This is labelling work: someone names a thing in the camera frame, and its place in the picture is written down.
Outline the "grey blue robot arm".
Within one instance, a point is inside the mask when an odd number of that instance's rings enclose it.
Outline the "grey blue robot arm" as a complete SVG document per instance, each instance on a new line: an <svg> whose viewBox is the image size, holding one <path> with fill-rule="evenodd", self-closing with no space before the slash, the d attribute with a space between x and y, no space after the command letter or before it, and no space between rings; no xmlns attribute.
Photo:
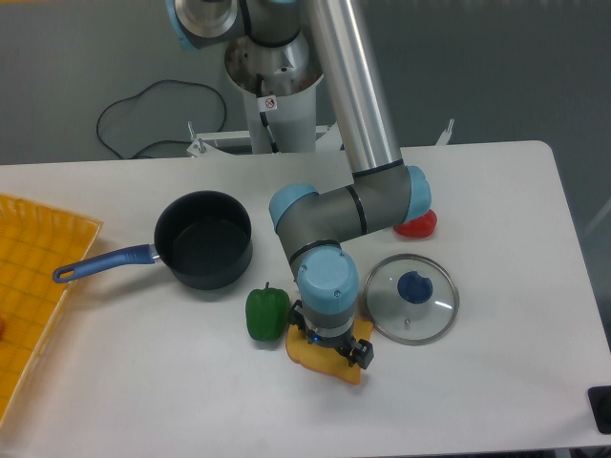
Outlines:
<svg viewBox="0 0 611 458"><path fill-rule="evenodd" d="M183 47L226 45L226 72L244 92L257 153L313 145L314 113L297 101L327 82L353 181L326 193L286 186L269 213L301 296L290 323L309 343L367 367L372 345L353 330L359 277L341 245L425 215L431 191L401 156L360 4L170 1L166 9Z"/></svg>

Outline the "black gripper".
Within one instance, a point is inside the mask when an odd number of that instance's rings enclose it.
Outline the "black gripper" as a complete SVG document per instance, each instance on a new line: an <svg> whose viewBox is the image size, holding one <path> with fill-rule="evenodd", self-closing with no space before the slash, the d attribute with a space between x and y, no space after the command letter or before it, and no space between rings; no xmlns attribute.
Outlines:
<svg viewBox="0 0 611 458"><path fill-rule="evenodd" d="M356 341L353 336L355 316L333 328L317 326L308 320L303 313L301 300L295 301L287 315L289 327L294 327L299 336L308 344L315 344L324 348L341 349L341 355L347 359L350 367L358 366L367 369L373 360L373 345L371 342L360 339Z"/></svg>

